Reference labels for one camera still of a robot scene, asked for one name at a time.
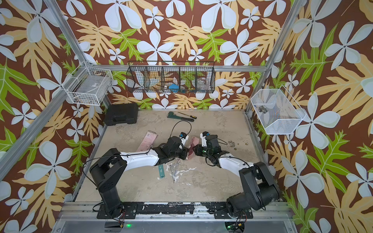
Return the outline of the pink ruler set pouch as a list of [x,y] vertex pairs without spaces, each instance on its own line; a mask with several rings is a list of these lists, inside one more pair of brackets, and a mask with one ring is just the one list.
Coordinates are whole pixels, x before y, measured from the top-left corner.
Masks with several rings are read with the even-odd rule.
[[153,131],[148,131],[143,138],[140,146],[137,149],[137,152],[147,151],[151,148],[153,143],[155,142],[158,134]]

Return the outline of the clear triangle ruler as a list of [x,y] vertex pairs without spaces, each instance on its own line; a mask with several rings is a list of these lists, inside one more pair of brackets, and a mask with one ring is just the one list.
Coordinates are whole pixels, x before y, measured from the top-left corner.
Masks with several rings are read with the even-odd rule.
[[171,176],[172,176],[172,179],[173,179],[173,183],[176,183],[177,180],[178,180],[179,165],[180,165],[179,163],[170,164],[170,171],[171,171]]

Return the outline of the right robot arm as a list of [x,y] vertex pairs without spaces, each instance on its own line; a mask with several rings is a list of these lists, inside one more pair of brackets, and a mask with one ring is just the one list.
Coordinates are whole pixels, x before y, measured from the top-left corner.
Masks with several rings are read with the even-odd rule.
[[222,150],[217,135],[203,132],[200,138],[201,144],[193,148],[195,155],[204,157],[209,166],[227,170],[241,180],[243,191],[226,201],[226,211],[231,217],[265,209],[281,198],[280,189],[265,163],[249,163]]

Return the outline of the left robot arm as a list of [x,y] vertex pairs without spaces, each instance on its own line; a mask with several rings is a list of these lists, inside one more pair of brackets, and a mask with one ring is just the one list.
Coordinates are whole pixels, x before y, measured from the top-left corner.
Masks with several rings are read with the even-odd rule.
[[90,167],[89,173],[102,198],[99,214],[106,219],[119,220],[129,213],[120,200],[116,185],[124,172],[141,168],[156,167],[175,158],[185,160],[188,136],[171,136],[166,143],[141,152],[119,152],[116,148],[108,150],[104,156]]

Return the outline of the teal straight ruler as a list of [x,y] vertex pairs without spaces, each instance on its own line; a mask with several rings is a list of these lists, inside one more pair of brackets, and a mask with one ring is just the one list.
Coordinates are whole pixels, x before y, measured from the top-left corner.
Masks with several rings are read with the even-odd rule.
[[159,178],[164,179],[165,178],[164,165],[159,165],[158,171],[159,171]]

